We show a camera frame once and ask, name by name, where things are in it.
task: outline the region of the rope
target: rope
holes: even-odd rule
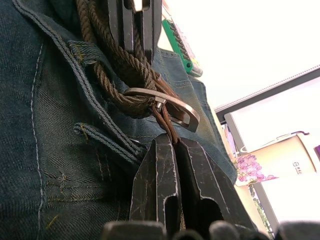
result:
[[[77,11],[79,14],[81,33],[84,41],[89,43],[101,43],[104,54],[108,57],[113,70],[117,76],[129,87],[145,88],[149,90],[158,90],[165,94],[179,98],[178,95],[161,78],[160,74],[155,72],[145,57],[137,26],[134,25],[134,55],[125,51],[118,45],[111,34],[108,25],[108,15],[100,12],[104,9],[98,0],[76,0]],[[133,0],[129,1],[129,7],[135,13]],[[167,132],[171,142],[176,144],[179,137],[170,121],[169,113],[165,105],[162,106],[162,114],[156,109],[155,101],[151,97],[145,96],[125,96],[114,88],[108,78],[104,65],[96,62],[93,70],[99,80],[100,85],[108,94],[120,110],[133,117],[145,117],[151,114],[149,108],[152,107],[153,114],[160,126]]]
[[[81,25],[81,33],[83,36],[83,40],[89,43],[97,44],[98,41],[95,37],[93,28],[91,26],[91,20],[89,15],[89,4],[87,0],[76,0],[77,11],[79,14],[80,25]],[[94,13],[94,4],[91,4],[92,13]],[[97,23],[100,21],[97,17],[94,18]],[[108,39],[107,46],[111,46],[110,49],[117,48],[116,52],[112,51],[114,55],[121,56],[127,63],[135,66],[136,73],[142,73],[142,76],[146,77],[147,69],[143,69],[142,63],[139,62],[138,59],[135,59],[134,56],[130,55],[126,51],[124,51],[120,46],[118,46],[113,40],[111,34],[107,34],[108,28],[105,28],[105,37]],[[154,101],[150,97],[144,96],[124,96],[117,89],[114,88],[110,79],[108,78],[106,71],[104,69],[104,65],[101,62],[96,62],[93,65],[94,72],[99,80],[100,85],[107,93],[108,97],[114,102],[121,111],[133,116],[133,117],[144,117],[146,114],[150,114],[148,108],[153,105]],[[146,78],[146,84],[142,84],[143,81],[134,82],[132,84],[129,83],[128,77],[125,83],[130,87],[143,87],[151,90],[156,90],[154,81],[152,81],[151,77]],[[131,75],[130,80],[138,79],[136,76]]]

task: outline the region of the denim apron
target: denim apron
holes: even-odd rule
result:
[[[0,2],[0,239],[98,239],[129,217],[132,178],[151,141],[153,116],[133,119],[108,101],[91,72],[100,49],[81,39],[72,0]],[[198,141],[234,182],[202,82],[179,56],[158,49],[154,69],[200,115]]]

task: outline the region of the purple flower print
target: purple flower print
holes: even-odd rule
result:
[[[245,182],[245,181],[247,181],[247,177],[246,176],[239,176],[239,180],[241,182]]]
[[[277,178],[273,175],[265,176],[261,172],[262,167],[257,162],[255,155],[241,156],[234,162],[234,165],[240,182],[258,183]]]

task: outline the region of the metal clip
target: metal clip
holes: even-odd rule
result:
[[[163,104],[166,104],[167,102],[173,105],[174,107],[170,109],[170,120],[176,124],[179,124],[180,126],[184,127],[185,129],[188,129],[189,131],[195,133],[199,122],[200,122],[200,116],[194,110],[190,105],[186,104],[185,102],[173,97],[169,96],[165,93],[159,92],[159,91],[153,91],[145,88],[128,88],[124,95],[126,96],[134,96],[134,95],[140,95],[140,96],[148,96],[148,97],[154,97],[154,100],[157,102],[156,107],[159,110]]]
[[[109,27],[114,41],[127,52],[134,52],[134,23],[137,23],[141,48],[151,64],[161,33],[162,0],[142,1],[142,11],[134,13],[129,0],[105,1]]]

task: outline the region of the white wall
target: white wall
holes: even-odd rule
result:
[[[319,0],[167,2],[202,65],[211,109],[320,64]]]
[[[320,145],[320,77],[232,113],[248,151],[281,135],[309,132]]]
[[[302,174],[265,181],[262,186],[279,223],[320,222],[319,183],[319,174]]]

